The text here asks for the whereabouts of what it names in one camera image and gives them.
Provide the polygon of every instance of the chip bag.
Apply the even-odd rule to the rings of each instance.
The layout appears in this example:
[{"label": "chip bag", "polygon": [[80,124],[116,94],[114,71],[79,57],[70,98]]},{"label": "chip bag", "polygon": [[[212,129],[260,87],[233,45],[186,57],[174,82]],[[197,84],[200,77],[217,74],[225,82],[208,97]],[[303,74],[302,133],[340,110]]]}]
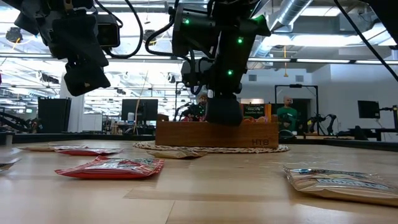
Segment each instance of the chip bag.
[{"label": "chip bag", "polygon": [[71,156],[105,156],[120,153],[123,149],[102,149],[102,148],[77,148],[77,149],[56,149],[55,152]]},{"label": "chip bag", "polygon": [[20,158],[0,157],[0,172],[10,169]]},{"label": "chip bag", "polygon": [[299,192],[398,207],[398,188],[376,174],[288,167],[284,167],[284,170],[290,184]]},{"label": "chip bag", "polygon": [[166,159],[193,159],[206,155],[205,152],[190,152],[186,150],[180,151],[147,151],[148,154],[157,158]]},{"label": "chip bag", "polygon": [[34,152],[53,152],[55,150],[65,149],[87,149],[88,146],[21,146],[16,149],[34,151]]},{"label": "chip bag", "polygon": [[98,156],[87,164],[55,172],[81,179],[137,179],[159,173],[163,164],[163,159],[118,159]]}]

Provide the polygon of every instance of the wooden tray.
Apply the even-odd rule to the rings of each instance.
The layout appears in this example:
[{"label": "wooden tray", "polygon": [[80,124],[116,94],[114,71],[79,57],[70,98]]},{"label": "wooden tray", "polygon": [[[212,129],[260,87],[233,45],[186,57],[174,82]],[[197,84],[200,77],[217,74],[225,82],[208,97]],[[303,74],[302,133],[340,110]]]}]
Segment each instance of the wooden tray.
[{"label": "wooden tray", "polygon": [[274,116],[271,123],[242,123],[238,127],[158,121],[155,140],[159,146],[278,147],[278,123]]}]

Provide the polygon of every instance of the green shirt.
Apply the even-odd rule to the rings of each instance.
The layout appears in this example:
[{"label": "green shirt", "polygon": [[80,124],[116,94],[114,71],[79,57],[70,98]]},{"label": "green shirt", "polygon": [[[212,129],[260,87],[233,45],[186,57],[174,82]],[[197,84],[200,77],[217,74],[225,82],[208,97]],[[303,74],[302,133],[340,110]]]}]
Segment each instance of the green shirt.
[{"label": "green shirt", "polygon": [[[295,131],[296,128],[296,120],[297,120],[297,110],[293,108],[278,108],[277,110],[278,115],[278,122],[280,123],[279,129],[280,130],[289,130]],[[284,126],[284,119],[291,121],[291,125],[287,128]]]}]

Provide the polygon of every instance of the man in green shirt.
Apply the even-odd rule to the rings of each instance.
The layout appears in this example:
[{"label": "man in green shirt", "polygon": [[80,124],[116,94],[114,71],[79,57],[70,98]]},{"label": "man in green shirt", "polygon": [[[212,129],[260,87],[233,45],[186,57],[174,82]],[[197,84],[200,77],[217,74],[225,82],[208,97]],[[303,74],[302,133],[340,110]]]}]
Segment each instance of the man in green shirt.
[{"label": "man in green shirt", "polygon": [[292,99],[284,96],[284,107],[278,108],[279,130],[296,131],[297,110],[291,108]]}]

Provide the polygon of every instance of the table surface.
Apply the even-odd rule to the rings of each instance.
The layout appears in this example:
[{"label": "table surface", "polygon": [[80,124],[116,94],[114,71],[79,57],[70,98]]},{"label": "table surface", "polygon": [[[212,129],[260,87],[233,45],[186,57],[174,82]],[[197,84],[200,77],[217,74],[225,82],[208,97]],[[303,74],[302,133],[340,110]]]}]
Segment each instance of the table surface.
[{"label": "table surface", "polygon": [[[145,150],[133,149],[131,141],[57,144],[124,147],[126,150],[114,157],[150,157]],[[22,158],[10,170],[0,172],[0,222],[397,223],[396,208],[309,197],[292,189],[282,172],[283,165],[377,172],[398,183],[396,152],[315,145],[290,147],[289,152],[273,154],[167,159],[162,172],[147,180],[64,177],[54,170],[84,164],[94,157],[0,147],[0,156]]]}]

